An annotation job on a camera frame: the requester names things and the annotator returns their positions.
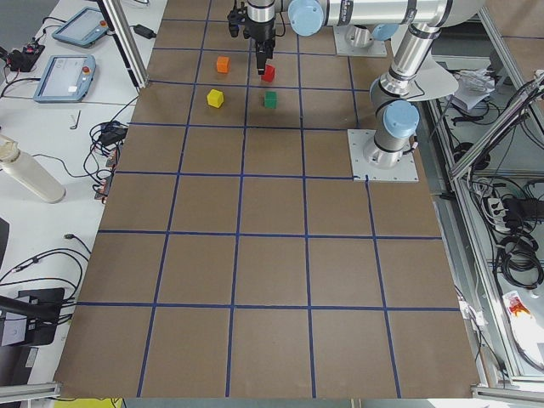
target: red object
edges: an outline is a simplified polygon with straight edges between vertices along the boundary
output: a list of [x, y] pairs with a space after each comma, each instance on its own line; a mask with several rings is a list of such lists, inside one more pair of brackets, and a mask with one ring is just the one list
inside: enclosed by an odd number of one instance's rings
[[275, 78], [275, 68], [272, 65], [266, 65], [264, 69], [264, 75], [261, 75], [261, 79], [266, 82], [272, 82]]

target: colored block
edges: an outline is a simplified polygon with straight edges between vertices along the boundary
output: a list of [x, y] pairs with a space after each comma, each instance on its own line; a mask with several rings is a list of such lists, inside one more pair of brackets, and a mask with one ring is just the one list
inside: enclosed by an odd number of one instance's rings
[[264, 94], [264, 107], [275, 109], [278, 106], [278, 94], [274, 91], [266, 91]]
[[220, 108], [224, 102], [224, 95], [217, 89], [212, 89], [207, 95], [207, 104], [214, 108]]
[[220, 74], [228, 74], [230, 71], [230, 58], [218, 57], [217, 68]]
[[266, 82], [272, 82], [275, 78], [275, 68], [272, 65], [266, 65], [264, 69], [264, 75], [261, 75], [261, 79]]

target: device screen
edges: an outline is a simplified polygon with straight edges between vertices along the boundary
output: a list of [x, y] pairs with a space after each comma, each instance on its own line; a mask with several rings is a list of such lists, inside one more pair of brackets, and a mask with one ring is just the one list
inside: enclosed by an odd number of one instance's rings
[[96, 10], [86, 10], [79, 17], [73, 20], [59, 34], [69, 37], [74, 41], [82, 41], [88, 34], [100, 25], [104, 17]]
[[48, 72], [42, 96], [71, 96], [77, 92], [85, 57], [55, 58]]

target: bottle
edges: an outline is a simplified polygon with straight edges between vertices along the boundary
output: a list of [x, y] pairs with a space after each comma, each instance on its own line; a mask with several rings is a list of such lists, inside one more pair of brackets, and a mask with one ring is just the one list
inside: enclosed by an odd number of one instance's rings
[[54, 204], [66, 195], [64, 185], [28, 153], [17, 147], [17, 142], [0, 134], [0, 166], [4, 172], [23, 184], [42, 200]]

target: light blue cap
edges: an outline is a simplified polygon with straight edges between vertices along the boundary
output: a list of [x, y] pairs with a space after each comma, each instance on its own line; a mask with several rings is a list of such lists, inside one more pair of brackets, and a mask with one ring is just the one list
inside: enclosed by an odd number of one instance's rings
[[391, 39], [395, 32], [399, 29], [398, 24], [378, 24], [374, 27], [372, 36], [378, 41], [387, 41]]
[[293, 0], [288, 14], [292, 29], [303, 37], [314, 35], [325, 21], [323, 8], [316, 0]]
[[410, 102], [395, 100], [383, 113], [383, 125], [397, 139], [407, 139], [416, 132], [419, 112]]

